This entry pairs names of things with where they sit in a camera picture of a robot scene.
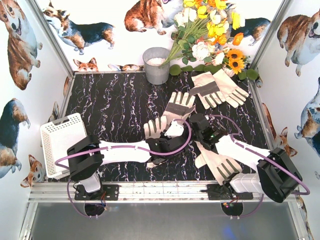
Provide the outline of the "white grey work glove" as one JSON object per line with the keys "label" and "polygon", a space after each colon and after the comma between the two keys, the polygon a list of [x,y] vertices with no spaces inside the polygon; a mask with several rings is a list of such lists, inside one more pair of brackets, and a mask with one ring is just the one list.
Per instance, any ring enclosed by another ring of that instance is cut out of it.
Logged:
{"label": "white grey work glove", "polygon": [[[161,136],[161,133],[167,127],[167,118],[165,116],[157,117],[155,120],[149,120],[147,123],[143,125],[145,140],[149,144],[149,148],[154,152],[161,152],[159,146],[156,146],[156,140],[159,138],[164,139],[164,136]],[[154,168],[158,165],[161,165],[167,161],[169,161],[172,156],[160,156],[160,155],[152,155],[151,159],[148,160],[146,167],[148,169]]]}

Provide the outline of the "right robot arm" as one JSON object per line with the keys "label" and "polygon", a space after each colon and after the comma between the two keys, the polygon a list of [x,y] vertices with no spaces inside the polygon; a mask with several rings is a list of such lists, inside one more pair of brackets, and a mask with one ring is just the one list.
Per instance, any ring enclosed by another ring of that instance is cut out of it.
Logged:
{"label": "right robot arm", "polygon": [[190,117],[193,138],[200,151],[197,168],[208,166],[219,185],[229,185],[237,193],[265,194],[282,203],[296,191],[303,179],[282,148],[273,150],[249,145],[236,139],[239,131],[228,134],[214,129],[201,113]]}

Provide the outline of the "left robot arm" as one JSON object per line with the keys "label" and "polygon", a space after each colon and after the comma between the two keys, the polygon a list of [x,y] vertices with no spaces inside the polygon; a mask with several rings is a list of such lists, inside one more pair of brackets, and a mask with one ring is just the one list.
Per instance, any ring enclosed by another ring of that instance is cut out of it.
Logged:
{"label": "left robot arm", "polygon": [[100,141],[89,135],[67,150],[70,179],[82,183],[87,193],[97,192],[101,189],[101,181],[96,174],[100,166],[120,162],[157,166],[182,152],[190,140],[190,133],[129,143]]}

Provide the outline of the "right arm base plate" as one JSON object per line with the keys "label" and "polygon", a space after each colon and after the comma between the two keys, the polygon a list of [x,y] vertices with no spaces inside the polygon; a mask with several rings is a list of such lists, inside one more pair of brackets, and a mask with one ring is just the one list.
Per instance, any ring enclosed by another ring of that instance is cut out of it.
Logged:
{"label": "right arm base plate", "polygon": [[237,193],[231,187],[222,186],[218,184],[208,184],[205,192],[209,200],[252,200],[253,194],[249,192]]}

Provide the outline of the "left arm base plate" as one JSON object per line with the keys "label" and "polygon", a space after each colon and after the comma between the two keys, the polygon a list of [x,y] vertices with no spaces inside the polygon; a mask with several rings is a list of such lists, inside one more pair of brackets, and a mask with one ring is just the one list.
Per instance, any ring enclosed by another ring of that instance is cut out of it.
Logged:
{"label": "left arm base plate", "polygon": [[101,189],[88,193],[82,184],[76,186],[74,199],[76,201],[117,201],[119,197],[119,188],[117,184],[103,184]]}

